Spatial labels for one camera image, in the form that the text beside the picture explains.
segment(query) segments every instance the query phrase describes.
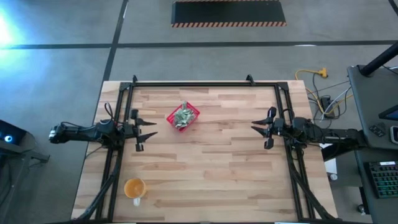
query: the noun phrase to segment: concrete floor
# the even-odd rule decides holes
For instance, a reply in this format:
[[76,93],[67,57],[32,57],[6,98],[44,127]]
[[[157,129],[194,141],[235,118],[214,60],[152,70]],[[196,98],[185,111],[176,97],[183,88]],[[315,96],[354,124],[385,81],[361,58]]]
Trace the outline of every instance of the concrete floor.
[[[172,0],[130,1],[120,43],[208,41],[391,40],[398,17],[385,0],[281,0],[287,27],[172,29]],[[110,44],[122,0],[0,0],[1,44]],[[298,69],[328,69],[324,88],[348,80],[346,68],[368,63],[386,45],[324,47],[223,47],[118,49],[110,80],[288,80]],[[0,50],[0,118],[33,133],[48,164],[31,170],[14,197],[8,223],[48,223],[70,218],[87,143],[48,142],[61,121],[89,126],[94,117],[109,49]],[[390,66],[397,65],[396,59]],[[313,88],[312,75],[300,75]],[[336,97],[348,84],[322,92]],[[358,128],[354,99],[332,128]],[[338,158],[332,190],[340,218],[370,222],[360,203],[352,154]]]

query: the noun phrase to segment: orange mug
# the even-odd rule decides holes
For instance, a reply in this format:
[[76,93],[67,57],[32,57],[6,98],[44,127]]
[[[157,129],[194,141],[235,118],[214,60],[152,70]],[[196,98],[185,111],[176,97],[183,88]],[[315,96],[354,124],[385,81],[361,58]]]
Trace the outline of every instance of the orange mug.
[[135,206],[139,206],[141,198],[147,192],[147,186],[143,180],[140,178],[129,179],[126,184],[124,184],[124,193],[127,197],[133,199]]

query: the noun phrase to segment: red basket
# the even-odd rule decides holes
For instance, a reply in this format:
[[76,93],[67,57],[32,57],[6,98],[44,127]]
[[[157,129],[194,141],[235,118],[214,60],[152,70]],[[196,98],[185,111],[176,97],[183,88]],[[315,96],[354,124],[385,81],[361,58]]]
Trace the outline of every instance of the red basket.
[[[180,108],[182,108],[182,105],[180,105],[178,108],[176,108],[174,111],[173,111],[173,113],[171,113],[168,117],[167,117],[167,121],[173,126],[173,127],[175,127],[174,126],[174,113],[178,110],[178,109],[180,109]],[[191,121],[191,122],[189,122],[189,124],[186,126],[186,127],[183,127],[183,128],[180,128],[180,129],[178,129],[178,128],[176,128],[179,132],[184,132],[194,121],[196,121],[196,119],[198,118],[198,116],[199,116],[199,114],[200,114],[200,111],[198,111],[194,106],[192,106],[189,102],[187,102],[187,108],[188,109],[191,109],[191,110],[193,110],[193,114],[195,115],[195,118]]]

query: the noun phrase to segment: black desk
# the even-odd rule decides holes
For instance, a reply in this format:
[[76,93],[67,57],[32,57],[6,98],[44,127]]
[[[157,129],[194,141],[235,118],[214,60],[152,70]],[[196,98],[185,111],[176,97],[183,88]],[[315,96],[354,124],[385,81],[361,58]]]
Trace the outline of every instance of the black desk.
[[[358,67],[348,68],[348,76],[353,88],[353,94],[358,108],[359,118],[366,141],[371,147],[355,152],[359,174],[369,212],[374,223],[398,223],[398,198],[378,199],[365,173],[365,162],[398,161],[398,145],[390,142],[389,128],[398,126],[398,121],[379,119],[378,114],[398,105],[398,75],[380,68],[373,77],[364,77]],[[384,123],[387,134],[381,138],[370,132],[369,127]]]

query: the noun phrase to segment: wooden table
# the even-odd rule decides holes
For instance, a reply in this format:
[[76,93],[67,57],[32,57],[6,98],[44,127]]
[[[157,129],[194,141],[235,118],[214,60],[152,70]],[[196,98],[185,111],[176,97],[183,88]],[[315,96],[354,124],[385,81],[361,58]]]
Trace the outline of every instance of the wooden table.
[[[116,107],[119,83],[104,82],[95,122],[109,118],[105,102]],[[288,83],[295,115],[311,118],[303,81]],[[179,133],[165,118],[184,100],[201,114]],[[251,121],[264,119],[271,106],[276,106],[275,92],[268,87],[135,88],[132,108],[157,123],[143,126],[142,133],[159,133],[147,140],[144,152],[135,151],[135,140],[126,142],[114,222],[297,221],[282,139],[275,137],[274,148],[265,150],[264,139],[250,128]],[[90,143],[87,153],[98,146]],[[106,150],[100,149],[86,159],[72,218],[98,193],[105,158]],[[304,159],[311,190],[336,217],[320,149],[306,148]],[[149,188],[139,207],[123,190],[134,177]],[[304,205],[303,194],[300,198]],[[303,210],[307,217],[306,206]]]

